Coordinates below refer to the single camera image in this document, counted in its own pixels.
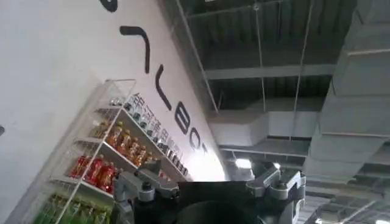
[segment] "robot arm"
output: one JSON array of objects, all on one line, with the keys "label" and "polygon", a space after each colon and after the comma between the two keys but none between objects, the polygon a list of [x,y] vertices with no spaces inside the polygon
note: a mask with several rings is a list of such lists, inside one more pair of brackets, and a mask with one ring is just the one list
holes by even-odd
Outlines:
[{"label": "robot arm", "polygon": [[112,223],[296,224],[306,178],[275,167],[253,181],[168,182],[151,169],[115,180]]}]

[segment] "green bottle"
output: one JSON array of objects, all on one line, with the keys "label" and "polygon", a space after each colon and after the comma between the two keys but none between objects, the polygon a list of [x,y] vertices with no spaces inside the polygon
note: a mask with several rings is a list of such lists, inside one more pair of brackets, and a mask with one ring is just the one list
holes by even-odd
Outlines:
[{"label": "green bottle", "polygon": [[66,209],[64,215],[61,218],[60,224],[69,224],[72,222],[72,219],[76,216],[81,207],[79,200],[72,200]]}]

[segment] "black lettering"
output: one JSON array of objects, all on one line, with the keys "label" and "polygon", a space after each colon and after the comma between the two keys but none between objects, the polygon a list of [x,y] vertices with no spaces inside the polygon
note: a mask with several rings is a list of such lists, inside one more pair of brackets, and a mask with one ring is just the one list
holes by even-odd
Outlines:
[{"label": "black lettering", "polygon": [[207,148],[206,148],[206,145],[204,143],[202,143],[202,149],[203,149],[204,153],[207,153]]},{"label": "black lettering", "polygon": [[[196,144],[194,143],[193,136],[195,134],[195,137],[197,138]],[[197,132],[196,128],[192,127],[190,131],[190,145],[193,149],[199,149],[200,147],[200,136],[199,133]]]},{"label": "black lettering", "polygon": [[149,67],[151,64],[151,44],[149,42],[149,39],[146,35],[145,30],[138,26],[121,26],[119,28],[119,31],[124,36],[132,36],[132,35],[139,35],[143,38],[145,42],[145,73],[149,73]]},{"label": "black lettering", "polygon": [[100,2],[109,12],[115,12],[118,9],[118,0],[100,0]]},{"label": "black lettering", "polygon": [[190,127],[191,119],[188,115],[187,110],[184,107],[184,104],[181,101],[177,104],[175,110],[175,121],[183,132],[183,134],[187,134],[188,128]]},{"label": "black lettering", "polygon": [[165,103],[166,107],[168,108],[168,110],[171,111],[172,110],[172,105],[171,105],[171,103],[169,103],[168,98],[166,98],[166,95],[164,94],[163,89],[161,89],[161,86],[160,86],[160,78],[161,78],[161,75],[163,74],[163,71],[164,71],[164,66],[160,65],[160,67],[157,70],[156,79],[155,79],[156,90],[158,92],[158,95],[160,95],[161,100],[164,101],[164,103]]}]

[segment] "orange bottle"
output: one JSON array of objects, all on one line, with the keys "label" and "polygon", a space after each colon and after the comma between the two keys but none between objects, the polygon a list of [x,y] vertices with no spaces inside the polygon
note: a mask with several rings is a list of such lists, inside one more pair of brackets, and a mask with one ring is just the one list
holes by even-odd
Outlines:
[{"label": "orange bottle", "polygon": [[128,154],[127,154],[127,159],[129,159],[130,161],[133,161],[135,160],[135,158],[137,157],[137,152],[138,152],[138,149],[139,149],[139,145],[137,142],[133,142],[132,146],[130,147],[129,151],[128,151]]},{"label": "orange bottle", "polygon": [[113,127],[110,135],[106,139],[107,143],[110,146],[114,148],[116,147],[116,145],[118,144],[118,138],[121,135],[122,130],[123,130],[123,123],[121,121],[118,121],[116,125]]},{"label": "orange bottle", "polygon": [[145,163],[151,162],[151,161],[153,161],[153,155],[152,155],[151,152],[148,152],[147,156],[146,156],[146,159],[145,159]]},{"label": "orange bottle", "polygon": [[142,146],[139,154],[136,156],[135,160],[133,161],[134,165],[138,167],[141,166],[142,163],[144,162],[145,156],[146,156],[146,147]]},{"label": "orange bottle", "polygon": [[126,154],[126,149],[128,148],[129,144],[131,143],[131,137],[130,137],[130,131],[126,130],[122,135],[120,142],[118,146],[116,146],[116,150],[122,154]]}]

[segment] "ceiling beam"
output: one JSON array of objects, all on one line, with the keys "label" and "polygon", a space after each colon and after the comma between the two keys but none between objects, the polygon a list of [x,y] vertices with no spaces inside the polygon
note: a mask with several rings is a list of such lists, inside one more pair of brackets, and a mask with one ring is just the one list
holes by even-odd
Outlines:
[{"label": "ceiling beam", "polygon": [[[289,141],[284,139],[265,139],[253,146],[239,145],[219,145],[219,148],[224,151],[257,153],[266,155],[281,155],[281,156],[298,156],[307,157],[309,152],[310,141]],[[366,163],[381,164],[390,166],[390,144],[384,144]],[[382,174],[364,172],[364,176],[390,178],[390,175],[383,176]]]},{"label": "ceiling beam", "polygon": [[[329,75],[335,71],[334,64],[304,65],[302,76]],[[289,77],[301,74],[299,65],[286,65],[259,68],[234,68],[206,70],[208,79],[247,79],[267,77]]]},{"label": "ceiling beam", "polygon": [[310,141],[267,139],[255,146],[220,145],[224,151],[307,157]]}]

